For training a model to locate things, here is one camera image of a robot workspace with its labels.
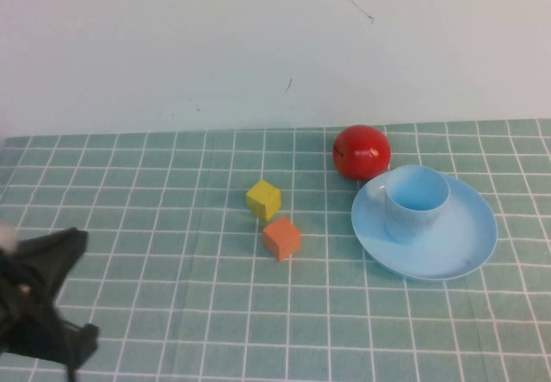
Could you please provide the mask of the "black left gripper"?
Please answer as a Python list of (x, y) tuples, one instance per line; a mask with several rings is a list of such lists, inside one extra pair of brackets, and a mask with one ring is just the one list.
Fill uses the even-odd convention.
[(99, 328), (63, 325), (53, 299), (87, 249), (89, 233), (72, 227), (1, 250), (1, 352), (81, 367), (97, 350)]

